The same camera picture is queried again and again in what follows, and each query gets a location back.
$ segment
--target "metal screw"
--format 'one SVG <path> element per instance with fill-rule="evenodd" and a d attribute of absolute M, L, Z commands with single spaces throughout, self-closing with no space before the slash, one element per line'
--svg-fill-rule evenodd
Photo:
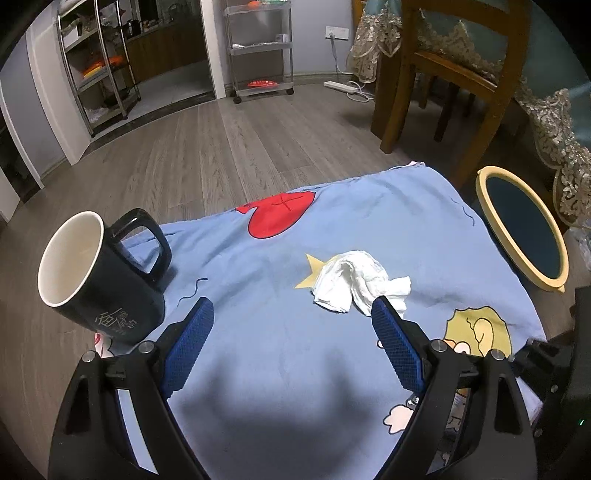
<path fill-rule="evenodd" d="M 495 360 L 503 360 L 505 358 L 505 354 L 498 348 L 493 348 L 491 350 L 491 357 L 493 357 Z"/>
<path fill-rule="evenodd" d="M 95 359 L 96 352 L 94 350 L 88 350 L 84 355 L 82 355 L 82 361 L 86 364 L 89 364 Z"/>
<path fill-rule="evenodd" d="M 412 394 L 410 397 L 407 398 L 406 406 L 411 410 L 414 410 L 415 408 L 417 408 L 418 401 L 419 398 L 415 394 Z"/>
<path fill-rule="evenodd" d="M 445 350 L 447 350 L 447 343 L 439 339 L 433 340 L 431 342 L 431 348 L 433 348 L 433 350 L 435 350 L 436 352 L 444 352 Z"/>
<path fill-rule="evenodd" d="M 152 350 L 154 350 L 154 342 L 146 340 L 145 342 L 139 344 L 138 350 L 140 353 L 150 353 Z"/>

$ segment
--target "cartoon drawing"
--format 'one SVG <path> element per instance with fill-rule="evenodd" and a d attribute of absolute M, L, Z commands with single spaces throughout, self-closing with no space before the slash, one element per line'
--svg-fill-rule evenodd
<path fill-rule="evenodd" d="M 498 348 L 506 356 L 511 354 L 511 338 L 506 323 L 491 307 L 480 309 L 455 310 L 447 321 L 443 340 L 458 353 L 485 356 L 491 348 Z M 378 340 L 378 347 L 383 348 Z M 447 428 L 458 431 L 466 407 L 466 391 L 459 390 L 454 398 L 452 411 L 447 420 Z M 401 432 L 406 428 L 413 409 L 396 405 L 384 418 L 389 433 Z"/>
<path fill-rule="evenodd" d="M 107 337 L 101 333 L 95 333 L 95 351 L 101 358 L 108 358 L 113 356 L 113 353 L 109 350 L 112 343 L 111 337 Z"/>
<path fill-rule="evenodd" d="M 507 325 L 490 307 L 456 310 L 447 321 L 443 340 L 456 352 L 469 355 L 485 356 L 491 348 L 511 354 Z"/>
<path fill-rule="evenodd" d="M 396 405 L 390 410 L 390 414 L 384 418 L 384 425 L 390 427 L 388 433 L 394 435 L 406 428 L 413 411 L 405 405 Z"/>
<path fill-rule="evenodd" d="M 256 208 L 248 222 L 248 233 L 254 238 L 270 238 L 293 226 L 312 205 L 314 195 L 314 192 L 280 193 L 236 210 L 245 214 Z"/>
<path fill-rule="evenodd" d="M 330 257 L 326 262 L 318 260 L 317 258 L 312 257 L 312 255 L 309 254 L 306 254 L 306 258 L 308 259 L 308 263 L 310 264 L 310 270 L 312 270 L 312 273 L 308 275 L 304 280 L 299 282 L 294 288 L 314 288 L 316 279 L 318 278 L 318 275 L 320 275 L 320 270 L 322 270 L 322 267 L 324 267 L 334 257 Z"/>

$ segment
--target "lace tablecloth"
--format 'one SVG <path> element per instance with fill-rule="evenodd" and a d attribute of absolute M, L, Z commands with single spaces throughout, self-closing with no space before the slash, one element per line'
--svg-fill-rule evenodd
<path fill-rule="evenodd" d="M 506 9 L 502 0 L 486 3 Z M 400 47 L 400 0 L 369 0 L 347 60 L 373 82 L 381 53 Z M 421 48 L 445 56 L 497 83 L 506 37 L 448 15 L 423 12 Z M 556 170 L 554 206 L 569 225 L 591 218 L 591 82 L 552 20 L 532 3 L 528 56 L 514 99 L 531 119 L 540 158 Z"/>

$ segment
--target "kitchen cabinet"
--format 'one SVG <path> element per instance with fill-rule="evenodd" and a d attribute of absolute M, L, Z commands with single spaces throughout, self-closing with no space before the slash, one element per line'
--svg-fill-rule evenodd
<path fill-rule="evenodd" d="M 127 50 L 138 83 L 207 60 L 203 29 L 197 18 L 152 27 L 128 39 Z"/>

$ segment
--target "wooden chair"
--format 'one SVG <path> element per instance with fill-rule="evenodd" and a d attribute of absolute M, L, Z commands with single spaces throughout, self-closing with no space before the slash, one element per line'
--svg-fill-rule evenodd
<path fill-rule="evenodd" d="M 366 2 L 363 0 L 351 0 L 351 11 L 353 14 L 353 27 L 355 28 L 355 32 L 357 32 L 359 21 L 363 16 L 363 9 L 365 7 L 365 3 Z"/>
<path fill-rule="evenodd" d="M 489 104 L 486 116 L 450 181 L 457 189 L 468 179 L 494 137 L 505 108 L 517 88 L 527 54 L 530 0 L 508 0 L 509 12 L 478 0 L 402 0 L 402 56 L 396 97 L 380 148 L 391 153 L 400 138 L 416 71 L 436 75 L 464 88 Z M 499 85 L 452 61 L 417 47 L 419 9 L 464 18 L 507 36 Z"/>

